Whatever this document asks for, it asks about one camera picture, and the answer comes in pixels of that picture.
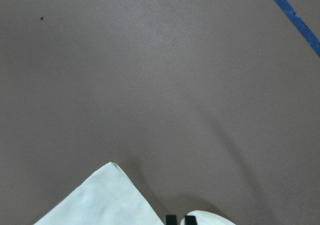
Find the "folded white cloth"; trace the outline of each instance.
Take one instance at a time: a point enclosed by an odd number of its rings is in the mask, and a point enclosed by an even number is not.
[[[206,211],[192,211],[198,225],[235,225]],[[122,169],[109,162],[34,225],[164,225]]]

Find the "white napkin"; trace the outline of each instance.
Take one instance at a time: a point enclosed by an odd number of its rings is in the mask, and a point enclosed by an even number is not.
[[[115,163],[87,178],[35,225],[164,225]]]

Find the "blue line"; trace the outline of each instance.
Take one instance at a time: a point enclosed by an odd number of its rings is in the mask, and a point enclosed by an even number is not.
[[[308,44],[320,57],[320,42],[311,29],[304,23],[304,21],[296,14],[294,8],[287,0],[274,0],[276,4],[282,9],[285,15],[290,19],[293,25],[298,29],[301,35],[305,38]]]

